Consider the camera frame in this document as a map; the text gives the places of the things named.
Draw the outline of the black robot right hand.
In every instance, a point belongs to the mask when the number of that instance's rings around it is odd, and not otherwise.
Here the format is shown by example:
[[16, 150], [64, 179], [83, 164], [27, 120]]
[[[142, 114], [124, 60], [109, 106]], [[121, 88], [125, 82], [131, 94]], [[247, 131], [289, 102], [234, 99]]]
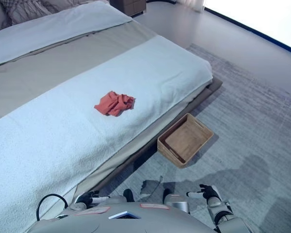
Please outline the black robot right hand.
[[216, 197], [219, 200], [221, 200], [219, 193], [215, 189], [216, 188], [215, 186], [200, 184], [199, 187], [200, 187], [200, 191], [187, 192], [186, 196], [193, 199], [204, 198], [206, 200], [209, 200], [212, 197]]

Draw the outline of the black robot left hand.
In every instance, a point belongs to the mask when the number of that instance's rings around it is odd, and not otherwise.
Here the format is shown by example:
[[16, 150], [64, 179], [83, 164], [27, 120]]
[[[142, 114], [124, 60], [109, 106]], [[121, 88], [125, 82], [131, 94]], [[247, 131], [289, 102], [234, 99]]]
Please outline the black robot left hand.
[[91, 206], [94, 204], [105, 202], [109, 198], [110, 196], [100, 196], [99, 191], [95, 190], [85, 192], [84, 194], [78, 196], [75, 203], [84, 203], [86, 206]]

